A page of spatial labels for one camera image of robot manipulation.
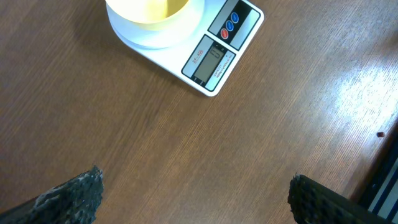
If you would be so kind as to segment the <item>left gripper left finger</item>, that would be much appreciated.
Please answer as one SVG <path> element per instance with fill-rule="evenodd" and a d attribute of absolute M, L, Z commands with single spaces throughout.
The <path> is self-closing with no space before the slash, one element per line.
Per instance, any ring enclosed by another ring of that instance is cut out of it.
<path fill-rule="evenodd" d="M 1 223 L 87 223 L 96 220 L 104 192 L 103 171 L 92 169 L 1 213 Z"/>

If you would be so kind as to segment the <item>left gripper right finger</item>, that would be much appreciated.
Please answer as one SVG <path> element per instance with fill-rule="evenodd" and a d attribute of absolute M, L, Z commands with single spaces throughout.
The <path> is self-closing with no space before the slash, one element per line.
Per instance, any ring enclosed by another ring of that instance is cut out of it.
<path fill-rule="evenodd" d="M 298 224 L 389 224 L 305 175 L 290 181 L 288 204 Z"/>

